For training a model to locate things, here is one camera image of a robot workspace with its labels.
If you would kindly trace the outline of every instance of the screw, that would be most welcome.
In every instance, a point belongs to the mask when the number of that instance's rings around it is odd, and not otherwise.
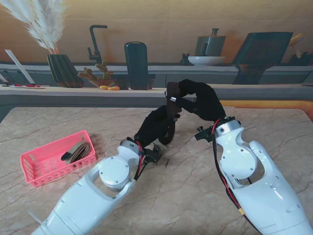
[[[198,127],[197,131],[199,131],[199,132],[203,131],[203,126]]]

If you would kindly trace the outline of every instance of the vase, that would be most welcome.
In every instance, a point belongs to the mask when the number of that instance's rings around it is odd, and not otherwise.
[[[78,72],[67,55],[48,55],[48,64],[53,80],[61,87],[82,88],[83,80],[77,76]]]

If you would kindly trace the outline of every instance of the white stick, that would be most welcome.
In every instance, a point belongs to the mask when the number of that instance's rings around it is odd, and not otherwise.
[[[14,61],[17,67],[19,67],[19,69],[22,71],[22,73],[24,74],[26,79],[30,82],[30,84],[35,84],[35,81],[31,78],[26,69],[24,69],[23,65],[20,64],[20,62],[17,60],[13,52],[11,50],[5,50],[5,52],[11,57],[11,59]]]
[[[8,83],[8,81],[2,76],[1,73],[0,73],[0,80],[2,80],[2,82],[7,82]]]

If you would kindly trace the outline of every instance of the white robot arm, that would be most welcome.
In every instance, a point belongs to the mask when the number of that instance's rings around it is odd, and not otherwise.
[[[236,207],[261,234],[313,235],[295,192],[261,144],[242,140],[244,128],[240,122],[228,117],[206,130],[198,130],[197,140],[213,141],[214,145],[216,141],[223,147],[217,165],[221,178],[226,180],[226,189],[230,189]],[[250,185],[241,184],[240,180],[255,172],[257,159],[263,165],[264,175]]]
[[[244,128],[235,118],[225,118],[195,135],[197,140],[213,141],[219,175],[230,199],[242,215],[263,235],[313,235],[303,207],[267,151],[256,141],[246,143]],[[215,143],[223,147],[217,161]],[[118,155],[102,160],[77,181],[57,203],[50,216],[33,235],[86,235],[106,218],[113,208],[134,188],[130,169],[140,161],[140,146],[123,141]],[[258,159],[264,167],[262,178],[250,185],[240,180],[250,177]],[[113,191],[103,194],[95,185],[100,177]]]
[[[140,147],[132,141],[123,141],[118,155],[99,162],[61,197],[49,217],[33,235],[86,235],[106,218],[114,207],[134,188],[130,170],[139,165]],[[94,182],[100,177],[114,197],[102,193]]]

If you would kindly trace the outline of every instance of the brown belt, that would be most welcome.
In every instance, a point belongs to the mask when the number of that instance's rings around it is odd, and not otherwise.
[[[91,145],[89,142],[80,141],[75,144],[69,151],[63,154],[61,160],[65,161],[67,165],[71,164],[86,157],[89,154],[90,150]]]

